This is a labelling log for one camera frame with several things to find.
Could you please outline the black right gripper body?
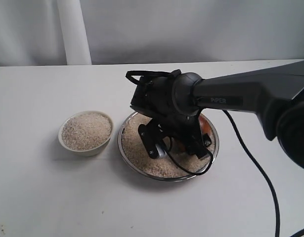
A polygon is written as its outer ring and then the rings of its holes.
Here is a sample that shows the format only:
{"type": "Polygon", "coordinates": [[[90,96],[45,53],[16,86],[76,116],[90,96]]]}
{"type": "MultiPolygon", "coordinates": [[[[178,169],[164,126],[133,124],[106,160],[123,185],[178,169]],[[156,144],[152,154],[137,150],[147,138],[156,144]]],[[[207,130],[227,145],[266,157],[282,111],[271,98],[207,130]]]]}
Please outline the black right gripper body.
{"type": "Polygon", "coordinates": [[[163,131],[185,145],[191,137],[202,137],[199,125],[201,109],[192,97],[199,75],[176,77],[141,76],[131,100],[131,107],[157,121],[163,131]]]}

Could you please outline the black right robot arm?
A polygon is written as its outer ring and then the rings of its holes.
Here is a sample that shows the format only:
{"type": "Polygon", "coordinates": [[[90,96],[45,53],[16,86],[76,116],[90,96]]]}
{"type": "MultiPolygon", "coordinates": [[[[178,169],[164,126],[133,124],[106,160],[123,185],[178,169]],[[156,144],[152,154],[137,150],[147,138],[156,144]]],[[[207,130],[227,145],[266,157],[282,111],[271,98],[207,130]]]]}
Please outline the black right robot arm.
{"type": "Polygon", "coordinates": [[[179,140],[190,155],[208,154],[199,125],[203,109],[255,114],[268,140],[304,169],[304,61],[203,79],[196,73],[128,71],[136,85],[130,106],[150,117],[138,133],[148,155],[159,158],[163,138],[179,140]]]}

